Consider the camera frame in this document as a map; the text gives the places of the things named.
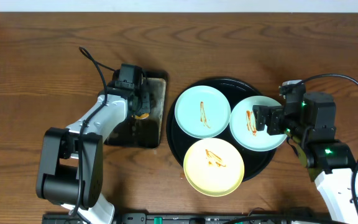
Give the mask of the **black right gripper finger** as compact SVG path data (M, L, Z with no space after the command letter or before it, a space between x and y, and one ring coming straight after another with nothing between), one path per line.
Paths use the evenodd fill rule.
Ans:
M265 129L266 124L269 121L269 117L267 115L256 115L255 116L255 128L257 131L263 131Z
M267 117L270 114L270 107L264 105L254 105L252 107L255 117L265 116Z

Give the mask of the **light blue plate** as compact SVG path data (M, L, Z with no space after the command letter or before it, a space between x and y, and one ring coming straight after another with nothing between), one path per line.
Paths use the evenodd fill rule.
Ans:
M221 91L198 85L178 97L174 115L180 129L187 135L198 139L213 138L227 128L231 107Z
M231 112L229 127L234 139L243 147L257 152L275 149L286 139L286 135L271 136L267 134L267 128L263 131L256 130L255 116L252 111L254 105L280 106L281 104L267 96L250 96L234 107Z

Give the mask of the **orange green sponge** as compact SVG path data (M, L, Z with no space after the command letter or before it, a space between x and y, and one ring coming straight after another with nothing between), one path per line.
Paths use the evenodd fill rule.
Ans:
M135 115L134 116L134 118L135 119L146 119L146 118L148 118L149 117L149 114L148 113L144 113L144 114L142 114L142 115Z

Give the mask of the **yellow plate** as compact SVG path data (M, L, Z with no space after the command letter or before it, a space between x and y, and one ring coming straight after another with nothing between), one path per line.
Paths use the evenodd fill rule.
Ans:
M219 138L206 138L192 144L185 154L183 170L189 184L210 197L232 193L245 174L239 151Z

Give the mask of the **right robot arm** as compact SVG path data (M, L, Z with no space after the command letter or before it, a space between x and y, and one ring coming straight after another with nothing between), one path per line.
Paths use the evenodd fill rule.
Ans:
M290 85L283 106L254 103L258 131L285 134L320 192L331 219L358 223L358 171L350 147L335 138L336 104L331 95Z

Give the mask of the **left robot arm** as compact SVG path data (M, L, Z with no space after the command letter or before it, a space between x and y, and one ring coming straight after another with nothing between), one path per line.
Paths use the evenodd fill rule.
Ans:
M105 84L95 105L64 129L45 132L35 186L39 198L57 203L85 223L111 223L114 205L101 193L103 144L123 122L151 111L148 78Z

